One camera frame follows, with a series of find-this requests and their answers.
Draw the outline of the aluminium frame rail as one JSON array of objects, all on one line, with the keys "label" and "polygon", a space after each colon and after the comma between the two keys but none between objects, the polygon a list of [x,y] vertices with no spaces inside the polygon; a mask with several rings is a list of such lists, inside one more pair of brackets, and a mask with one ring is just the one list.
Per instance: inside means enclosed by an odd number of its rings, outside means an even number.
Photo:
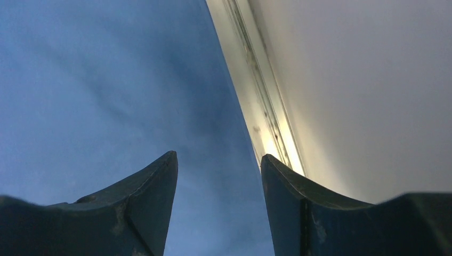
[{"label": "aluminium frame rail", "polygon": [[305,175],[259,27],[248,1],[206,2],[258,162],[271,154]]}]

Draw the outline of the blue surgical drape cloth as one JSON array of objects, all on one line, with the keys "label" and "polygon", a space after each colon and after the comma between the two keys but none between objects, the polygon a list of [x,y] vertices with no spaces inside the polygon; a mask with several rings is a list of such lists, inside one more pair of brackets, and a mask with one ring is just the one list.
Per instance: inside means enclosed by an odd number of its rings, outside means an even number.
[{"label": "blue surgical drape cloth", "polygon": [[273,255],[205,1],[1,1],[1,194],[75,200],[176,151],[166,255]]}]

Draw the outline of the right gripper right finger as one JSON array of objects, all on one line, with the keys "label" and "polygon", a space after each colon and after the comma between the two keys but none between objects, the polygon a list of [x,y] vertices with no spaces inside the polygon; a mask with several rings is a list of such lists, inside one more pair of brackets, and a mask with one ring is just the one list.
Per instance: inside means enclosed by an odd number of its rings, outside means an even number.
[{"label": "right gripper right finger", "polygon": [[261,160],[275,255],[451,255],[451,194],[379,204],[338,194],[270,154]]}]

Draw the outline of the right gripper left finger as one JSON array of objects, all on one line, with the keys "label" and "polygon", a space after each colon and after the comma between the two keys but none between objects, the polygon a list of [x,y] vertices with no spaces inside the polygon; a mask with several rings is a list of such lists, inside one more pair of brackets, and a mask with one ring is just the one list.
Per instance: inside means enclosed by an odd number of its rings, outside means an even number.
[{"label": "right gripper left finger", "polygon": [[177,154],[74,203],[1,197],[1,255],[163,255],[177,184]]}]

